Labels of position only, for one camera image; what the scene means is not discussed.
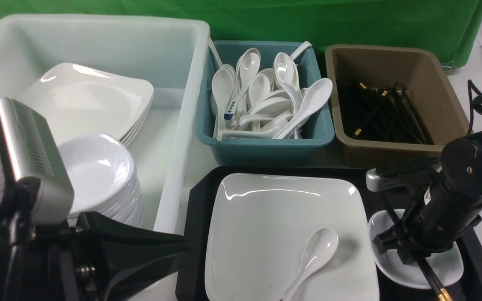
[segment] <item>brown plastic bin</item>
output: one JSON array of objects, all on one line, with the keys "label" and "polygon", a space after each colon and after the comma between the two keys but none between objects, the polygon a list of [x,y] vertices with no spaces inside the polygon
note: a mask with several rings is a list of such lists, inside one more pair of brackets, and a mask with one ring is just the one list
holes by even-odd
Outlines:
[{"label": "brown plastic bin", "polygon": [[[371,168],[419,156],[440,156],[446,143],[466,135],[468,119],[434,54],[413,48],[333,45],[326,49],[327,76],[335,83],[331,105],[336,137],[348,166]],[[368,87],[405,84],[420,124],[434,145],[355,140],[343,130],[337,82]]]}]

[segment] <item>black tray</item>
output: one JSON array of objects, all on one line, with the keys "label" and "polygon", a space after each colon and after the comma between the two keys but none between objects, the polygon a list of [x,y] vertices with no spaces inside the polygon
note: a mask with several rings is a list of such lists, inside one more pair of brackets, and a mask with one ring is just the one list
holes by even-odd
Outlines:
[{"label": "black tray", "polygon": [[[366,188],[365,170],[321,168],[256,168],[222,166],[212,170],[192,190],[187,207],[184,236],[192,251],[186,257],[187,268],[178,273],[176,297],[179,301],[209,301],[204,287],[204,264],[206,260],[209,224],[218,186],[231,173],[261,173],[266,175],[306,176],[344,179],[359,190],[367,219],[383,210],[377,193]],[[394,208],[406,208],[409,195],[405,189],[385,192]],[[457,240],[464,261],[464,275],[447,290],[454,301],[482,301],[482,247],[473,229],[467,230]],[[380,300],[436,301],[431,290],[411,289],[396,284],[377,269]]]}]

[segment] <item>white plastic bin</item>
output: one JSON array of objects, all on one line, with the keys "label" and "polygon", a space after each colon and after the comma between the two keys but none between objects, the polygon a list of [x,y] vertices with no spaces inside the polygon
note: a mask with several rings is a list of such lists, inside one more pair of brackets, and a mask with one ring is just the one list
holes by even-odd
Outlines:
[{"label": "white plastic bin", "polygon": [[196,20],[12,15],[0,21],[0,97],[18,97],[63,62],[153,84],[150,113],[129,150],[144,227],[174,232],[208,38],[209,26]]}]

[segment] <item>screw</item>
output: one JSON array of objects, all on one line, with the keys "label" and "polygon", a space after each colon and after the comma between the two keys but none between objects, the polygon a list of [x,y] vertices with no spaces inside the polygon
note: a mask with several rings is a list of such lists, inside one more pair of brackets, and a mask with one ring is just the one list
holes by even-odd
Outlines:
[{"label": "screw", "polygon": [[94,275],[95,272],[96,269],[92,265],[80,265],[75,269],[75,274],[77,274],[77,276],[80,276],[83,280],[87,280],[92,275]]}]

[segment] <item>stack of white square plates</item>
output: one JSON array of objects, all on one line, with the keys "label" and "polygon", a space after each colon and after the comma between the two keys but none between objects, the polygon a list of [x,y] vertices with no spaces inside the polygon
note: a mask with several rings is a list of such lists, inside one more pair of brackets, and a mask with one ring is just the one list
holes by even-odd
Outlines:
[{"label": "stack of white square plates", "polygon": [[146,80],[62,63],[18,100],[48,120],[57,145],[103,132],[128,146],[148,115],[153,93]]}]

